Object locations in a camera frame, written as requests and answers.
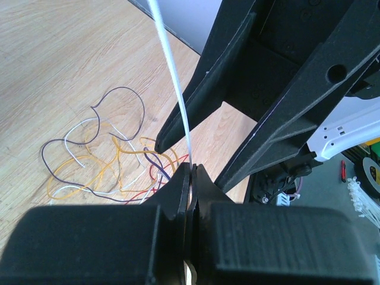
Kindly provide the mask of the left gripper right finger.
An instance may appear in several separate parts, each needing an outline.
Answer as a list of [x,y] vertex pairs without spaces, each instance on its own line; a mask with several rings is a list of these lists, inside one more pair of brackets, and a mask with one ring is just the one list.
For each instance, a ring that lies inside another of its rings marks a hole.
[[352,221],[330,208],[237,204],[193,168],[194,284],[373,284]]

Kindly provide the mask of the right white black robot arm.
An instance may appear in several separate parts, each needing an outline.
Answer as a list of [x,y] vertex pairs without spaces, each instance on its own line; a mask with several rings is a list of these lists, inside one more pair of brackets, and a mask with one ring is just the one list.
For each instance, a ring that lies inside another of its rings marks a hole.
[[379,136],[379,2],[223,1],[183,99],[190,129],[222,103],[255,121],[215,183],[274,203]]

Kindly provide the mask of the white zip tie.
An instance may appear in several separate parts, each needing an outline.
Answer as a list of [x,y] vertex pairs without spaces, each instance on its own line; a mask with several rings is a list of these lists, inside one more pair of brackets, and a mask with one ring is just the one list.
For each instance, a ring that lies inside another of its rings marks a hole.
[[172,50],[170,48],[169,39],[167,38],[167,32],[166,32],[165,25],[163,22],[162,14],[160,12],[159,3],[156,0],[148,0],[147,2],[151,11],[151,15],[155,22],[157,34],[161,42],[163,53],[166,58],[167,66],[172,78],[176,97],[179,103],[180,114],[182,117],[182,123],[183,123],[183,128],[185,131],[185,138],[186,138],[186,143],[187,143],[187,148],[188,148],[188,159],[190,163],[190,169],[192,170],[192,167],[193,167],[192,145],[191,145],[191,135],[190,135],[190,130],[189,130],[189,122],[188,122],[188,116],[187,116],[186,107],[185,107],[185,101],[182,94],[181,84],[179,81],[179,76],[178,76],[178,72],[175,65],[175,60],[173,58]]

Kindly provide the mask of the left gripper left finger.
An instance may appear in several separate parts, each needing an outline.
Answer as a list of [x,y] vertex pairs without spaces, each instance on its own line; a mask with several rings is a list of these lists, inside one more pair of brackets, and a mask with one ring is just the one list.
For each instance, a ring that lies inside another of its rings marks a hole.
[[182,163],[140,205],[34,207],[1,256],[2,284],[184,284],[184,212],[190,182]]

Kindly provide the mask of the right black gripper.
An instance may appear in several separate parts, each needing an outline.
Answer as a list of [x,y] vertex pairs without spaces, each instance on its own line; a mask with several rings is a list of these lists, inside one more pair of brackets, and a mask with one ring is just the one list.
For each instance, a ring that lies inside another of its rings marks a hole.
[[379,56],[378,1],[262,1],[257,20],[254,3],[221,2],[183,91],[190,130],[223,99],[259,121],[215,180],[224,192],[295,157]]

